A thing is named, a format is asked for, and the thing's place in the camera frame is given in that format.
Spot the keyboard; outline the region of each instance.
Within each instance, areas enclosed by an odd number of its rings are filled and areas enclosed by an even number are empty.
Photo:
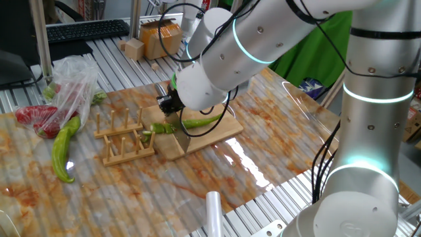
[[[72,40],[94,40],[106,37],[127,36],[129,26],[123,20],[100,20],[77,24],[47,27],[49,43]]]

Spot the red pepper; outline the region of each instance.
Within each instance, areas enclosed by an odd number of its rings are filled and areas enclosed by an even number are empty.
[[[45,122],[57,112],[56,107],[48,106],[32,111],[32,122]]]
[[[49,119],[57,112],[56,107],[48,105],[27,106],[20,108],[14,114],[19,123],[23,125],[31,125]]]
[[[34,124],[34,131],[42,138],[55,138],[60,132],[60,124],[55,120],[49,124],[37,122]]]

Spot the black cable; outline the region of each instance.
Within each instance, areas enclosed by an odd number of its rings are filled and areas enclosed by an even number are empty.
[[[313,159],[313,163],[312,163],[312,166],[311,166],[311,188],[312,188],[312,203],[313,204],[315,204],[317,202],[317,195],[318,195],[317,182],[318,182],[318,177],[320,175],[320,169],[323,166],[323,163],[321,162],[319,170],[318,170],[318,175],[316,177],[316,182],[314,182],[314,168],[316,166],[317,159],[318,159],[319,155],[323,152],[323,150],[326,149],[325,153],[323,155],[323,158],[322,158],[322,160],[324,161],[324,159],[326,157],[326,154],[327,154],[327,150],[329,150],[330,144],[333,141],[333,139],[335,138],[335,135],[336,135],[337,131],[339,130],[340,126],[341,126],[341,123],[339,121],[338,124],[336,125],[334,131],[330,134],[329,138],[324,142],[323,146],[319,149],[318,153],[316,154],[316,156]]]
[[[151,3],[148,3],[147,4],[147,8],[146,8],[146,11],[145,11],[145,16],[147,16],[147,12],[149,11],[149,7],[151,6]]]
[[[327,33],[323,30],[323,28],[320,26],[320,24],[318,23],[318,21],[313,17],[313,15],[311,15],[310,11],[307,9],[306,5],[304,4],[303,0],[300,0],[301,4],[303,5],[305,11],[307,12],[307,14],[314,19],[314,23],[317,25],[317,27],[319,28],[319,30],[322,32],[322,34],[324,35],[324,37],[329,41],[330,45],[332,45],[332,47],[334,48],[334,50],[336,51],[337,55],[339,56],[339,58],[341,59],[342,63],[345,65],[345,68],[352,74],[356,75],[356,76],[366,76],[366,77],[372,77],[372,78],[398,78],[398,77],[402,77],[402,76],[407,76],[407,77],[419,77],[421,76],[420,73],[407,73],[407,74],[398,74],[395,76],[378,76],[378,75],[370,75],[370,74],[360,74],[360,73],[356,73],[354,71],[352,71],[347,62],[345,61],[345,59],[342,57],[341,52],[339,52],[339,49],[336,47],[335,43],[332,41],[332,39],[330,39],[330,37],[327,35]]]
[[[326,164],[324,165],[324,168],[323,168],[323,171],[322,171],[322,175],[326,172],[326,169],[329,167],[330,163],[331,163],[331,162],[333,161],[333,159],[335,158],[336,151],[332,154],[332,156],[328,159],[328,162],[326,162]],[[319,198],[319,199],[322,197],[322,192],[323,192],[323,189],[324,189],[324,186],[325,186],[326,182],[327,182],[327,180],[325,180],[325,181],[323,182],[323,186],[322,186],[322,188],[321,188],[321,189],[320,189],[320,191],[319,191],[319,196],[318,196],[318,198]]]
[[[149,16],[152,16],[153,9],[154,9],[154,6],[151,7],[151,13],[149,13]]]
[[[212,106],[212,108],[210,108],[210,111],[209,112],[203,112],[203,111],[200,111],[200,113],[202,114],[202,115],[210,115],[211,113],[212,113],[212,111],[213,111],[213,109],[215,108],[215,106]]]
[[[0,90],[11,90],[11,89],[25,88],[27,86],[31,86],[31,85],[34,85],[35,83],[38,83],[42,78],[43,78],[43,73],[41,72],[41,75],[39,75],[37,80],[35,80],[33,82],[29,82],[29,83],[25,83],[25,84],[21,84],[21,85],[0,86]]]
[[[168,52],[168,50],[166,50],[166,48],[165,48],[165,45],[164,45],[164,42],[162,41],[162,35],[161,35],[161,27],[162,27],[162,22],[163,22],[163,20],[164,20],[164,17],[165,17],[165,15],[169,12],[169,11],[171,11],[172,9],[174,9],[174,8],[176,8],[176,7],[180,7],[180,6],[190,6],[190,7],[194,7],[194,8],[196,8],[197,10],[199,10],[199,11],[201,11],[202,13],[205,13],[205,11],[202,9],[202,8],[200,8],[200,7],[198,7],[198,6],[196,6],[196,5],[194,5],[194,4],[191,4],[191,3],[178,3],[178,4],[175,4],[175,5],[172,5],[171,7],[169,7],[168,9],[166,9],[163,13],[162,13],[162,16],[161,16],[161,18],[159,19],[159,21],[158,21],[158,37],[159,37],[159,42],[161,43],[161,47],[162,47],[162,49],[164,50],[164,52],[172,59],[172,60],[174,60],[174,61],[176,61],[176,62],[179,62],[179,63],[190,63],[190,62],[192,62],[192,61],[196,61],[197,59],[199,59],[200,58],[200,55],[198,55],[198,56],[196,56],[196,57],[194,57],[194,58],[192,58],[192,59],[176,59],[175,57],[173,57],[169,52]]]
[[[184,128],[184,125],[183,125],[183,120],[182,120],[182,116],[183,116],[183,110],[184,110],[184,108],[180,111],[180,124],[182,125],[182,130],[183,130],[183,132],[187,135],[187,136],[189,136],[189,137],[191,137],[191,138],[200,138],[200,137],[202,137],[202,136],[204,136],[204,135],[207,135],[207,134],[209,134],[209,132],[212,132],[218,125],[219,125],[219,123],[221,122],[221,120],[222,120],[222,118],[224,118],[224,115],[225,115],[225,113],[226,113],[226,111],[228,110],[228,105],[230,104],[230,100],[228,99],[227,101],[226,101],[226,104],[225,104],[225,108],[224,108],[224,111],[222,112],[222,114],[221,114],[221,117],[219,117],[219,119],[218,119],[218,121],[216,122],[216,124],[212,127],[212,128],[210,128],[209,130],[207,130],[207,132],[204,132],[204,133],[202,133],[202,134],[198,134],[198,135],[192,135],[192,134],[189,134],[189,132],[186,130],[186,128]]]
[[[238,86],[237,86],[237,88],[235,89],[235,94],[234,94],[234,96],[232,97],[232,101],[237,97],[237,94],[238,94]]]
[[[316,203],[319,199],[320,199],[320,186],[322,184],[322,179],[323,179],[323,175],[326,172],[327,169],[327,164],[325,164],[325,166],[323,167],[323,162],[327,156],[327,153],[329,151],[330,145],[332,144],[335,135],[337,133],[337,131],[339,130],[339,128],[341,127],[341,122],[339,121],[338,124],[335,127],[335,130],[330,134],[328,141],[326,141],[327,145],[325,146],[325,150],[324,150],[324,154],[322,156],[322,159],[320,160],[320,166],[317,172],[317,176],[316,176],[316,184],[314,187],[314,191],[313,191],[313,204]]]
[[[260,2],[260,0],[257,0],[256,1],[256,3],[248,10],[248,11],[246,11],[245,13],[243,13],[243,14],[241,14],[241,15],[239,15],[239,16],[236,16],[235,17],[235,19],[238,19],[238,18],[240,18],[240,17],[243,17],[243,16],[245,16],[246,14],[249,14],[251,11],[253,11],[254,9],[255,9],[255,7],[257,6],[257,4]]]

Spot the green backdrop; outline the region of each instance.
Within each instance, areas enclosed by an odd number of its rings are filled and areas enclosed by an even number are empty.
[[[351,21],[352,12],[344,12],[336,14],[322,25],[344,58]],[[326,87],[331,86],[345,68],[318,28],[269,67],[295,86],[299,86],[305,78],[314,78]]]

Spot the metal frame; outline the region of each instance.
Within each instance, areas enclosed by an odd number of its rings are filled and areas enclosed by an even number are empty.
[[[48,46],[47,28],[45,27],[43,3],[39,0],[30,0],[30,7],[32,18],[34,20],[42,73],[47,83],[50,83],[53,77],[53,68],[51,66],[50,48]]]

